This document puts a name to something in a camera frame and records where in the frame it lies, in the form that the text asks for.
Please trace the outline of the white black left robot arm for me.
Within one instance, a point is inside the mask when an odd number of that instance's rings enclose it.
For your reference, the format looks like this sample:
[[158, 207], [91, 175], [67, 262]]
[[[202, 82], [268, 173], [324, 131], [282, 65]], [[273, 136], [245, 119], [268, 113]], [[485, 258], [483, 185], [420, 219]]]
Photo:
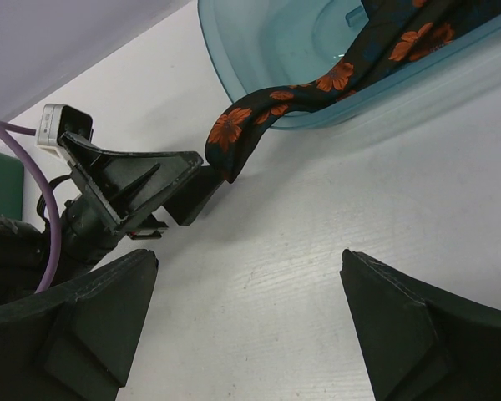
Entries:
[[[80, 191], [60, 217], [61, 252], [53, 284], [81, 276], [119, 242], [159, 239], [167, 225], [154, 217], [160, 207], [180, 226], [190, 225], [223, 176], [195, 151], [118, 152], [65, 133], [59, 143], [69, 156], [70, 179]], [[47, 266], [50, 230], [0, 216], [0, 305], [34, 293]]]

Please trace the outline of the black orange floral tie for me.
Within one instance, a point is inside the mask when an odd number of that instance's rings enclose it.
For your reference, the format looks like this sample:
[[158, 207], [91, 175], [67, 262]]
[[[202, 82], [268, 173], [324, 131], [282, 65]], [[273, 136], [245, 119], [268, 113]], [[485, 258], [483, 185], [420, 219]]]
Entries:
[[325, 74], [304, 84], [259, 89], [235, 101], [214, 123], [205, 158], [233, 182], [262, 135], [282, 116], [315, 113], [389, 75], [466, 1], [372, 1], [362, 31]]

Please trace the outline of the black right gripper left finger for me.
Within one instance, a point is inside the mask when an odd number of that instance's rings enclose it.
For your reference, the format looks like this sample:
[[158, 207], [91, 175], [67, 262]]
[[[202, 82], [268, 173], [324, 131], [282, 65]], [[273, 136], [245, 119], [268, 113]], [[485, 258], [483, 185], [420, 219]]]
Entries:
[[158, 260], [132, 251], [0, 306], [0, 400], [114, 400], [125, 387]]

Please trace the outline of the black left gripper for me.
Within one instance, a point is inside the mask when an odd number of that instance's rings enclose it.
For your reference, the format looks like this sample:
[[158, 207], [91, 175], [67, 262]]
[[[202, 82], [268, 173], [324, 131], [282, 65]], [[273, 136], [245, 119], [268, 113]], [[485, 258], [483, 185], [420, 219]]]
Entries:
[[69, 132], [60, 144], [72, 174], [50, 180], [49, 189], [72, 180], [80, 195], [66, 203], [60, 217], [58, 276], [89, 272], [125, 237], [162, 237], [168, 226], [154, 212], [163, 204], [179, 226], [191, 225], [225, 181], [220, 171], [202, 166], [195, 151], [103, 150]]

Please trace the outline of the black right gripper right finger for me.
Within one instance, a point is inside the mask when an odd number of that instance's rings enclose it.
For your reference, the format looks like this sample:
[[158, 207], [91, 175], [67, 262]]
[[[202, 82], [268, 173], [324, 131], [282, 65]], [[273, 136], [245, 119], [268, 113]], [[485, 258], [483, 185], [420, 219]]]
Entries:
[[342, 285], [377, 400], [501, 400], [501, 311], [358, 251]]

